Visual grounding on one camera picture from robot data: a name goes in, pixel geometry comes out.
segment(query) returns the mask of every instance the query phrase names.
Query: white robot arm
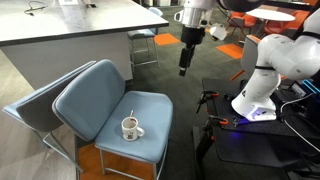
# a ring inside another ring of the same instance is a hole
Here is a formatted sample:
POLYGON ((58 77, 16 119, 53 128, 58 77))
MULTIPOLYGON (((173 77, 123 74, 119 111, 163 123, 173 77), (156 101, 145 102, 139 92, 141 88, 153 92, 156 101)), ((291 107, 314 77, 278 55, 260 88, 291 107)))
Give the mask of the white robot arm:
MULTIPOLYGON (((190 66, 195 45, 202 42, 204 29, 209 26, 212 9, 220 5, 224 9, 247 12, 266 0, 186 0, 184 10, 175 20, 184 24, 181 41, 186 43, 180 57, 180 75, 190 66)), ((269 35, 258 46, 255 71, 242 92, 232 101, 233 109, 249 121, 275 120, 276 107, 270 99, 280 84, 280 74, 292 80, 309 78, 320 69, 320 10, 309 16, 304 32, 295 41, 282 35, 269 35)), ((216 24, 210 33, 223 39, 224 28, 216 24)))
POLYGON ((217 5, 224 9, 247 12, 257 8, 267 0, 186 0, 184 9, 175 14, 174 19, 184 26, 181 41, 186 44, 180 57, 180 75, 184 76, 190 66, 195 46, 201 44, 205 28, 210 29, 213 39, 223 40, 227 33, 220 24, 210 25, 213 8, 217 5))
POLYGON ((320 9, 306 19, 304 31, 295 41, 278 34, 260 41, 256 69, 231 103, 237 113, 253 122, 276 119, 276 107, 270 96, 280 84, 280 74, 301 80, 320 69, 319 22, 320 9))

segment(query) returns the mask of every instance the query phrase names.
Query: bar stool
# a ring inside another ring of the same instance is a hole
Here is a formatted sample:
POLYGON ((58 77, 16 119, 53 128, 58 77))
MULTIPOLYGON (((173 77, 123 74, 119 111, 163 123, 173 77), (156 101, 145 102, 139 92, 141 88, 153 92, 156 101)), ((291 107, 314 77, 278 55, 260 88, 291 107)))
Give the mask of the bar stool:
MULTIPOLYGON (((158 8, 151 7, 148 10, 160 17, 163 15, 163 12, 158 8)), ((157 52, 156 44, 154 41, 154 37, 158 34, 158 28, 128 31, 127 34, 128 34, 128 38, 131 40, 130 56, 131 56, 132 71, 134 72, 135 66, 140 66, 140 65, 150 64, 150 63, 158 63, 158 67, 160 67, 158 62, 158 52, 157 52), (150 60, 150 50, 149 50, 149 44, 148 44, 149 38, 152 39, 153 47, 156 55, 156 59, 154 60, 150 60), (147 49, 135 50, 133 41, 137 39, 146 39, 147 49), (149 61, 145 61, 142 63, 135 63, 135 57, 134 57, 135 53, 145 52, 145 51, 148 51, 149 61)))

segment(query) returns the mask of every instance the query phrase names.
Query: orange chair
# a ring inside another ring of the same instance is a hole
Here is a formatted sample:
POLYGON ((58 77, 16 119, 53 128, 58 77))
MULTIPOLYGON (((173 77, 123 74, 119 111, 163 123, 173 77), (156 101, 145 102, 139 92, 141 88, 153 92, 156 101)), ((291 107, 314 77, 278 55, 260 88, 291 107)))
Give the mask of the orange chair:
POLYGON ((259 37, 265 34, 283 34, 292 37, 309 15, 309 11, 296 10, 291 15, 295 17, 295 20, 290 22, 267 21, 264 32, 259 37))
POLYGON ((315 6, 318 0, 303 0, 304 3, 308 3, 310 6, 315 6))
POLYGON ((256 21, 257 21, 257 18, 253 16, 250 16, 248 14, 244 14, 241 12, 232 11, 230 14, 230 17, 228 18, 229 25, 226 29, 228 29, 229 27, 234 27, 231 33, 233 34, 236 28, 240 28, 241 33, 238 37, 238 42, 237 42, 237 44, 239 44, 239 41, 242 37, 243 30, 249 29, 249 34, 251 34, 251 28, 256 24, 256 21))

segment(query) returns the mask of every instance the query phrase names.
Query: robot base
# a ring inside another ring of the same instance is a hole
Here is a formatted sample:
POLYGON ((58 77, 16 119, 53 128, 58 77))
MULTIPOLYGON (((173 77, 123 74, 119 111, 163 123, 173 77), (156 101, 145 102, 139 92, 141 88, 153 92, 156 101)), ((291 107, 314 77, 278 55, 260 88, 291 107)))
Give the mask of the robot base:
POLYGON ((276 120, 276 107, 270 98, 262 101, 246 102, 239 94, 232 102, 232 108, 251 122, 276 120))

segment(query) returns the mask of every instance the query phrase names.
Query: white cup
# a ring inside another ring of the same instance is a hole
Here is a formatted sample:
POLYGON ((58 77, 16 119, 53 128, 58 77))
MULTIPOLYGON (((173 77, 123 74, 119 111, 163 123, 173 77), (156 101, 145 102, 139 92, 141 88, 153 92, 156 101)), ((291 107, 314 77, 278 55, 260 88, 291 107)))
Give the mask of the white cup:
POLYGON ((144 130, 138 127, 138 120, 134 117, 126 117, 121 123, 122 137, 127 141, 134 141, 144 135, 144 130))

